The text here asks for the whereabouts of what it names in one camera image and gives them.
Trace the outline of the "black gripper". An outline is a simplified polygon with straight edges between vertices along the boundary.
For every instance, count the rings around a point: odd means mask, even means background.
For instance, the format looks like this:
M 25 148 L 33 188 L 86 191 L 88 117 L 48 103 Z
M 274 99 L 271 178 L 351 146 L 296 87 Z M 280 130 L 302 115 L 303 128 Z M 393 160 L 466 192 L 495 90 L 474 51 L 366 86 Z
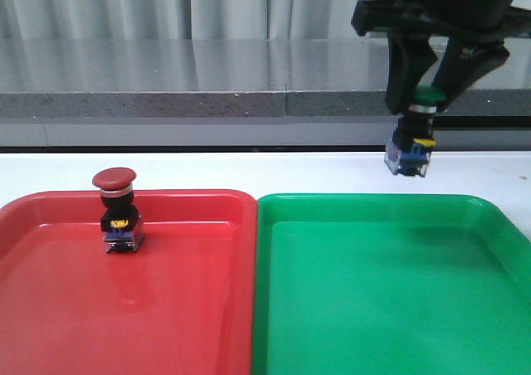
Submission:
M 530 11 L 513 0 L 359 0 L 352 27 L 359 36 L 388 32 L 385 103 L 406 111 L 421 78 L 436 62 L 430 35 L 450 38 L 432 86 L 445 94 L 442 113 L 471 85 L 509 59 L 501 41 L 530 31 Z

